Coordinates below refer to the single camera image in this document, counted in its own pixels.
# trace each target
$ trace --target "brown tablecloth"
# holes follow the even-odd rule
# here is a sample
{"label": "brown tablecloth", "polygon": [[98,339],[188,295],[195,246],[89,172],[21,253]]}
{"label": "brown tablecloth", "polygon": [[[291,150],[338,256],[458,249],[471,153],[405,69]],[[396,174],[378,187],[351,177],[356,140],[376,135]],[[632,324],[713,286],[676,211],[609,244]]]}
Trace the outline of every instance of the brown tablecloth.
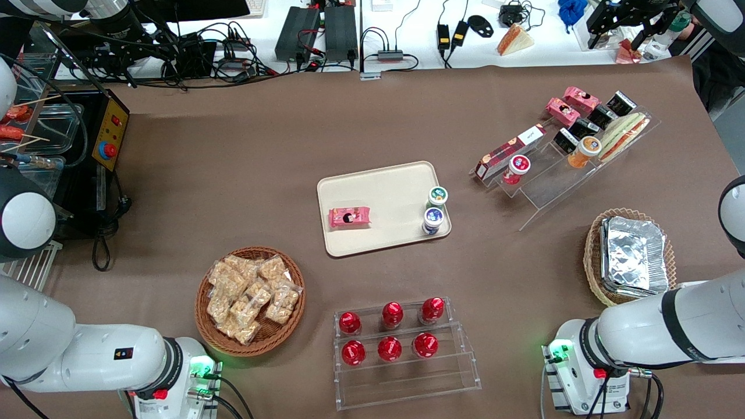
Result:
{"label": "brown tablecloth", "polygon": [[[570,85],[604,99],[620,89],[662,124],[519,233],[529,216],[524,203],[485,190],[468,170],[535,123],[548,99]],[[141,324],[198,338],[194,296],[212,261],[247,245],[282,249],[307,284],[299,327],[266,356],[219,356],[256,419],[536,418],[539,345],[562,322],[603,309],[588,289],[581,253],[590,223],[608,208],[640,210],[664,227],[680,281],[744,266],[717,221],[719,195],[737,173],[692,87],[686,58],[643,66],[388,73],[370,82],[356,73],[304,74],[230,89],[117,93],[138,115],[119,162],[134,205],[110,241],[114,269],[92,268],[90,242],[65,243],[47,292],[70,305],[80,323]],[[417,160],[431,162],[450,191],[450,236],[328,256],[318,180]],[[333,311],[433,295],[453,300],[483,390],[337,413]],[[663,417],[741,416],[742,371],[701,365],[661,371]],[[645,385],[632,387],[635,410],[618,418],[638,415]],[[113,392],[29,397],[52,418],[127,416]],[[570,417],[549,405],[548,417]],[[0,406],[3,418],[34,417],[7,389]]]}

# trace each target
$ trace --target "wicker basket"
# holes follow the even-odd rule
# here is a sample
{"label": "wicker basket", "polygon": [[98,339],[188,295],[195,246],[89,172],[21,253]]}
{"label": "wicker basket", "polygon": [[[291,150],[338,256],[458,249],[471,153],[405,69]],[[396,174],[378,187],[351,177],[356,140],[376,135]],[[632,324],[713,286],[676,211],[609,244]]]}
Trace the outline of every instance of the wicker basket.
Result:
{"label": "wicker basket", "polygon": [[[657,225],[653,219],[647,217],[646,214],[627,208],[615,208],[609,209],[606,212],[598,215],[595,221],[590,226],[590,231],[587,233],[587,241],[585,243],[585,256],[583,263],[585,265],[585,272],[587,273],[587,282],[590,284],[590,289],[595,296],[605,304],[606,306],[615,306],[616,304],[627,303],[634,301],[634,298],[626,297],[623,295],[613,294],[608,291],[602,284],[602,275],[600,274],[600,222],[608,217],[624,217],[629,220],[641,220],[651,221],[660,230],[662,227]],[[675,281],[675,255],[673,254],[673,245],[670,244],[670,238],[665,240],[665,270],[668,272],[668,284],[670,289],[674,289],[677,284]]]}
{"label": "wicker basket", "polygon": [[[305,283],[302,281],[302,275],[295,262],[289,256],[277,249],[251,247],[238,249],[230,252],[230,254],[244,259],[269,259],[274,255],[280,255],[290,271],[292,281],[305,288]],[[210,289],[212,289],[212,284],[207,280],[208,275],[209,271],[205,274],[202,283],[199,285],[197,302],[194,305],[194,316],[197,321],[199,334],[202,335],[202,338],[214,349],[219,350],[222,353],[232,356],[248,357],[269,352],[284,342],[293,330],[295,330],[297,324],[300,322],[302,313],[305,311],[305,292],[300,294],[300,300],[295,306],[295,310],[290,316],[290,320],[288,320],[286,324],[278,324],[265,318],[264,312],[267,308],[264,307],[259,314],[258,322],[261,324],[259,332],[256,333],[256,337],[254,337],[248,345],[242,345],[238,343],[238,341],[222,334],[217,327],[215,327],[215,322],[212,320],[212,317],[207,314],[207,304],[209,303],[207,295],[209,294]]]}

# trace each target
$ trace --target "cake slice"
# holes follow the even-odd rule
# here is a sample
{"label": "cake slice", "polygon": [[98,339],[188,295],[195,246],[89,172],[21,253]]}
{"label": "cake slice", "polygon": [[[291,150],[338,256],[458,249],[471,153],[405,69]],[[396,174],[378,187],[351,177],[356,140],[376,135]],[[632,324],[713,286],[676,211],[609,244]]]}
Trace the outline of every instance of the cake slice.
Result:
{"label": "cake slice", "polygon": [[529,46],[533,46],[535,42],[530,35],[527,34],[525,29],[517,23],[513,23],[510,29],[502,38],[497,46],[497,52],[499,55],[512,54],[513,52],[526,49]]}

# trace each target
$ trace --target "blue cloth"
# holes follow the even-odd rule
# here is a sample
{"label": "blue cloth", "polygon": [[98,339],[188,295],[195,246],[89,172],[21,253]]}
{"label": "blue cloth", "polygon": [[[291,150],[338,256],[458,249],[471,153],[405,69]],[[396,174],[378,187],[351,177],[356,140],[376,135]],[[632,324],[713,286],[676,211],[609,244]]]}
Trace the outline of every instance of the blue cloth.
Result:
{"label": "blue cloth", "polygon": [[569,33],[569,27],[580,21],[585,14],[587,0],[559,0],[559,17],[566,25],[566,33]]}

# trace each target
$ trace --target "aluminum foil container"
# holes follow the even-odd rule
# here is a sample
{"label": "aluminum foil container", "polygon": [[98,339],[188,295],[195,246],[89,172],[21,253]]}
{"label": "aluminum foil container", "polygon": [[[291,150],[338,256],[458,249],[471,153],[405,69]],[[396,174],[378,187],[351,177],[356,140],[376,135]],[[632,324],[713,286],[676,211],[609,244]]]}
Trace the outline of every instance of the aluminum foil container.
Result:
{"label": "aluminum foil container", "polygon": [[630,297],[668,290],[665,235],[651,221],[611,217],[600,229],[601,269],[606,289]]}

